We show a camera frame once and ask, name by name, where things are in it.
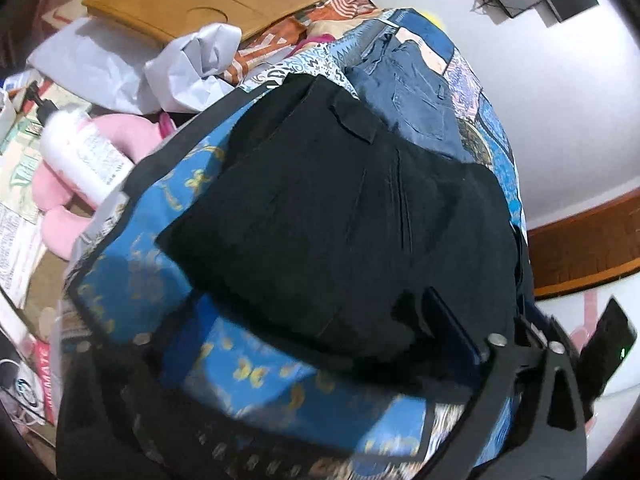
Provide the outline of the black pants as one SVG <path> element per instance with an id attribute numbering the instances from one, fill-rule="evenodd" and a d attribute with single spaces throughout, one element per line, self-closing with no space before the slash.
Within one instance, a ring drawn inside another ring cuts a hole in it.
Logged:
<path id="1" fill-rule="evenodd" d="M 530 292 L 495 175 L 389 132 L 322 76 L 285 78 L 233 127 L 221 172 L 157 237 L 233 321 L 315 367 L 461 403 Z M 422 315 L 433 287 L 483 353 L 458 365 Z"/>

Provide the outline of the wooden door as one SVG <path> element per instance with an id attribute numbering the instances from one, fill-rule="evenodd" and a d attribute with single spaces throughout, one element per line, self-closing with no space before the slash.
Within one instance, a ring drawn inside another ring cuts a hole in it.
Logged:
<path id="1" fill-rule="evenodd" d="M 639 271 L 639 191 L 528 232 L 535 296 L 581 292 Z"/>

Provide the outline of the blue patchwork bedspread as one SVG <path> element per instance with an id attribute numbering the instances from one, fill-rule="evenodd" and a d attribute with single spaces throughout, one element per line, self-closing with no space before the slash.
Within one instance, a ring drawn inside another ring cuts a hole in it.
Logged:
<path id="1" fill-rule="evenodd" d="M 462 404 L 353 385 L 268 346 L 196 296 L 155 244 L 160 230 L 218 176 L 232 127 L 267 91 L 292 74 L 321 75 L 346 86 L 347 71 L 376 40 L 390 38 L 415 42 L 425 64 L 446 79 L 464 148 L 495 174 L 512 223 L 524 226 L 506 132 L 471 66 L 432 16 L 395 9 L 341 21 L 328 44 L 320 41 L 325 31 L 312 24 L 308 46 L 183 119 L 99 206 L 74 245 L 65 279 L 54 335 L 55 399 L 68 383 L 70 359 L 90 349 L 94 336 L 142 341 L 188 306 L 191 314 L 166 353 L 166 384 L 216 408 L 229 428 L 249 424 L 263 441 L 292 437 L 333 448 L 331 457 L 319 460 L 322 478 L 410 479 L 456 426 Z"/>

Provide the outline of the pink plush toy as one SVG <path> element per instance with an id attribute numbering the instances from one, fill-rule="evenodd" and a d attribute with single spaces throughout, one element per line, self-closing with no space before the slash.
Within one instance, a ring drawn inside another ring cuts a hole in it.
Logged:
<path id="1" fill-rule="evenodd" d="M 32 200 L 43 213 L 44 246 L 70 260 L 90 220 L 68 205 L 79 198 L 96 209 L 175 130 L 166 113 L 157 122 L 130 114 L 91 118 L 81 110 L 51 113 L 43 121 L 42 162 L 32 177 Z"/>

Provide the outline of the folded blue jeans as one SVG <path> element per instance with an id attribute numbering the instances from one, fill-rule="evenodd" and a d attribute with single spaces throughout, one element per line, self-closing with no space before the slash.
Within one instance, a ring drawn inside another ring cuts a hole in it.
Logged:
<path id="1" fill-rule="evenodd" d="M 425 64 L 415 41 L 386 32 L 346 76 L 391 132 L 459 162 L 474 160 L 462 144 L 449 84 Z"/>

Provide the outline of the white lotion pump bottle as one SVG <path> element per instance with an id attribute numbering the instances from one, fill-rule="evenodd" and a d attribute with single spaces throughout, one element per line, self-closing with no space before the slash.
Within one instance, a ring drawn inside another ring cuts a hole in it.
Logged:
<path id="1" fill-rule="evenodd" d="M 128 176 L 134 163 L 78 107 L 58 108 L 43 100 L 32 82 L 26 98 L 42 125 L 40 152 L 53 172 L 89 205 L 99 206 Z"/>

